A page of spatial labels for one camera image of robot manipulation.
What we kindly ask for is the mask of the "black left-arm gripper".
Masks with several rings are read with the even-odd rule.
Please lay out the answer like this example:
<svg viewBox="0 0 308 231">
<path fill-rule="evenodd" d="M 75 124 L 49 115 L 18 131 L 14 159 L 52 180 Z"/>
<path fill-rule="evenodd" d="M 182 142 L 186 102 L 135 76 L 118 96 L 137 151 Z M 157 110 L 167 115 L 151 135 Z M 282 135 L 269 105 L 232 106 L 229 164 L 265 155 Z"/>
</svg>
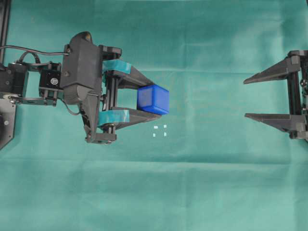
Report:
<svg viewBox="0 0 308 231">
<path fill-rule="evenodd" d="M 96 144 L 111 144 L 116 140 L 116 128 L 146 123 L 161 118 L 161 115 L 131 108 L 118 108 L 117 90 L 154 85 L 143 73 L 120 58 L 122 50 L 99 45 L 99 75 L 93 90 L 83 101 L 85 141 Z M 103 91 L 102 80 L 106 90 Z"/>
</svg>

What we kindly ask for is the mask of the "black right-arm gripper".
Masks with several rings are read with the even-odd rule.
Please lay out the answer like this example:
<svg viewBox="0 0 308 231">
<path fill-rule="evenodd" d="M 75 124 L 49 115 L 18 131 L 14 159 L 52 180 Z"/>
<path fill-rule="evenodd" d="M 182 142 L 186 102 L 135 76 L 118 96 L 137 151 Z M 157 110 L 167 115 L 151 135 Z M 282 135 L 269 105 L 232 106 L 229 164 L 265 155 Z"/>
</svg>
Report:
<svg viewBox="0 0 308 231">
<path fill-rule="evenodd" d="M 244 84 L 283 80 L 287 78 L 289 114 L 253 114 L 245 117 L 289 132 L 291 139 L 308 139 L 308 51 L 290 51 L 283 59 L 268 69 L 243 81 Z"/>
</svg>

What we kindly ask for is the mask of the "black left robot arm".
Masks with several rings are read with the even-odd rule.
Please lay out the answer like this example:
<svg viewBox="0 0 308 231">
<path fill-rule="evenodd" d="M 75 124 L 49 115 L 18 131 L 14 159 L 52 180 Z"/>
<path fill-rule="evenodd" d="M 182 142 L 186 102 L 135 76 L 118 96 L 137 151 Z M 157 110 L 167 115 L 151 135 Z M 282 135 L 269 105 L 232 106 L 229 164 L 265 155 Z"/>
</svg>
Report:
<svg viewBox="0 0 308 231">
<path fill-rule="evenodd" d="M 116 130 L 169 113 L 169 91 L 121 60 L 122 50 L 80 39 L 62 52 L 61 63 L 42 63 L 40 51 L 23 48 L 0 67 L 0 145 L 14 138 L 19 104 L 76 105 L 88 143 L 109 144 Z"/>
</svg>

